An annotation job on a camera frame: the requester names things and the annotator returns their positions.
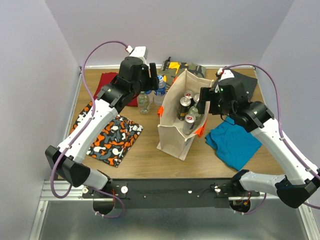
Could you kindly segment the Pocari Sweat bottle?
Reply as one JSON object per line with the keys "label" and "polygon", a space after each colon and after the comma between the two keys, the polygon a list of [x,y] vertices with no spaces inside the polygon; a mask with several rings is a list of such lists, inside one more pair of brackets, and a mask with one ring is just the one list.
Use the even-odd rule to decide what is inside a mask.
{"label": "Pocari Sweat bottle", "polygon": [[154,91],[153,90],[149,90],[149,91],[146,91],[145,93],[146,93],[146,95],[148,96],[148,99],[149,99],[148,106],[146,107],[146,109],[149,111],[150,108],[151,108],[151,104],[154,101]]}
{"label": "Pocari Sweat bottle", "polygon": [[163,104],[165,95],[166,95],[166,82],[163,78],[163,76],[158,76],[158,89],[154,91],[154,98],[153,101],[155,105],[161,106]]}

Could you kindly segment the green cap glass bottle front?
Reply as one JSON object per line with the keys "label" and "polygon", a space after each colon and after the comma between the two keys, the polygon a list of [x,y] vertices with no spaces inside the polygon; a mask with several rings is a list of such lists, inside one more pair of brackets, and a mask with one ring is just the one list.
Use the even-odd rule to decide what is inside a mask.
{"label": "green cap glass bottle front", "polygon": [[147,114],[150,111],[150,98],[144,91],[141,91],[137,97],[137,106],[141,114]]}

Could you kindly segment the beige canvas tote bag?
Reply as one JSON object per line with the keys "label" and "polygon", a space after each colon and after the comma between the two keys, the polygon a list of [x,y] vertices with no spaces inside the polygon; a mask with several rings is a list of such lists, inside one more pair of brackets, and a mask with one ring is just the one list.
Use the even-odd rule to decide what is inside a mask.
{"label": "beige canvas tote bag", "polygon": [[159,144],[157,149],[180,160],[185,160],[194,138],[202,137],[207,124],[210,103],[205,103],[204,114],[200,122],[190,134],[183,133],[184,122],[178,119],[180,99],[186,91],[199,94],[202,87],[211,88],[213,80],[200,78],[185,70],[182,72],[167,91],[162,106],[158,110]]}

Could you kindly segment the red tab can front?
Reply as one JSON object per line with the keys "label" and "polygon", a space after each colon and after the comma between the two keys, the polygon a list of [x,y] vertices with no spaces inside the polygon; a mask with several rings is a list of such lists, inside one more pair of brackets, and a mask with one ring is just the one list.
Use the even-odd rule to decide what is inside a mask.
{"label": "red tab can front", "polygon": [[187,114],[184,118],[184,122],[183,122],[183,128],[182,128],[182,132],[185,135],[189,135],[193,132],[193,129],[195,127],[195,123],[196,123],[196,117],[194,114]]}

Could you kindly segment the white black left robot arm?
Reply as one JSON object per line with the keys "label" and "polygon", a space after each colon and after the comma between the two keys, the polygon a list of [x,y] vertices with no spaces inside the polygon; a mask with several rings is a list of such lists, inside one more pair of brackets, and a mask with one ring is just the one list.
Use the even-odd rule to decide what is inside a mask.
{"label": "white black left robot arm", "polygon": [[104,85],[92,107],[75,130],[57,147],[48,146],[45,156],[53,173],[58,173],[73,187],[93,188],[101,198],[111,191],[109,177],[83,164],[84,157],[103,128],[141,92],[156,90],[159,85],[155,63],[145,64],[140,58],[127,56],[117,76]]}

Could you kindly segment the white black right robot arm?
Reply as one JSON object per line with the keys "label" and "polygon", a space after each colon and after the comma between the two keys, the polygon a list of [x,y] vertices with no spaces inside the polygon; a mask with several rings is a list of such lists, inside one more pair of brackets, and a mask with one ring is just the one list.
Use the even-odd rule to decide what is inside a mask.
{"label": "white black right robot arm", "polygon": [[286,137],[281,123],[264,103],[249,100],[240,80],[222,78],[217,88],[200,88],[199,113],[230,117],[259,140],[284,171],[282,175],[268,175],[240,170],[230,180],[230,191],[236,196],[263,192],[277,196],[291,208],[300,207],[320,187],[320,169]]}

